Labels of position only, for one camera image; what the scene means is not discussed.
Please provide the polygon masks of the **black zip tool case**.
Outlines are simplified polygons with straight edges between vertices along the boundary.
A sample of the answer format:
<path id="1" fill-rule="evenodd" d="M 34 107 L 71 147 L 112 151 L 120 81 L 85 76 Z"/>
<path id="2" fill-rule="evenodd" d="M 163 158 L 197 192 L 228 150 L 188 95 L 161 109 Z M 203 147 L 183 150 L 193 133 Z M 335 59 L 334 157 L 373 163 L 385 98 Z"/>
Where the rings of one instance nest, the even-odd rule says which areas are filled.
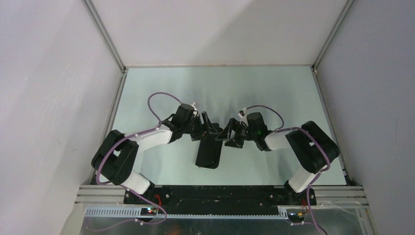
<path id="1" fill-rule="evenodd" d="M 204 136 L 200 140 L 195 165 L 200 168 L 216 169 L 219 166 L 223 141 L 215 135 Z"/>

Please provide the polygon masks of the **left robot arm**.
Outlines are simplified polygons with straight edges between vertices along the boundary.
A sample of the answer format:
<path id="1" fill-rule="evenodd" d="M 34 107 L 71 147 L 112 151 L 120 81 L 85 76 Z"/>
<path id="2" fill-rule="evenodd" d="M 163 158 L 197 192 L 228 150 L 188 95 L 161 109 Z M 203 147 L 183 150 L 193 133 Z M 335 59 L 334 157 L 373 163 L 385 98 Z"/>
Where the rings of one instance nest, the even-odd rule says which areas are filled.
<path id="1" fill-rule="evenodd" d="M 97 177 L 104 176 L 116 186 L 136 192 L 143 204 L 154 200 L 153 183 L 134 171 L 137 154 L 159 145 L 170 144 L 189 134 L 192 141 L 202 141 L 220 133 L 217 123 L 212 123 L 206 112 L 199 113 L 193 105 L 181 104 L 174 114 L 162 120 L 157 127 L 126 135 L 112 130 L 95 153 L 91 166 Z"/>

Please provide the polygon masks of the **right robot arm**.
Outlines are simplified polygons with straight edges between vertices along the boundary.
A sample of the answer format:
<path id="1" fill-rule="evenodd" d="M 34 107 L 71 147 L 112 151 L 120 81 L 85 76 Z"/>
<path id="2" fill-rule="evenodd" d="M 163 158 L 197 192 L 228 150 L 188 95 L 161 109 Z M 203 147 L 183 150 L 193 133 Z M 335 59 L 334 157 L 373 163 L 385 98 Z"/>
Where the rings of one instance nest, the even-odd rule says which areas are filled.
<path id="1" fill-rule="evenodd" d="M 216 139 L 226 146 L 242 148 L 253 141 L 260 151 L 291 148 L 300 163 L 297 172 L 287 181 L 285 200 L 292 205 L 304 199 L 304 192 L 318 177 L 329 170 L 340 155 L 338 145 L 313 121 L 300 127 L 270 130 L 260 112 L 240 112 L 240 119 L 231 118 Z"/>

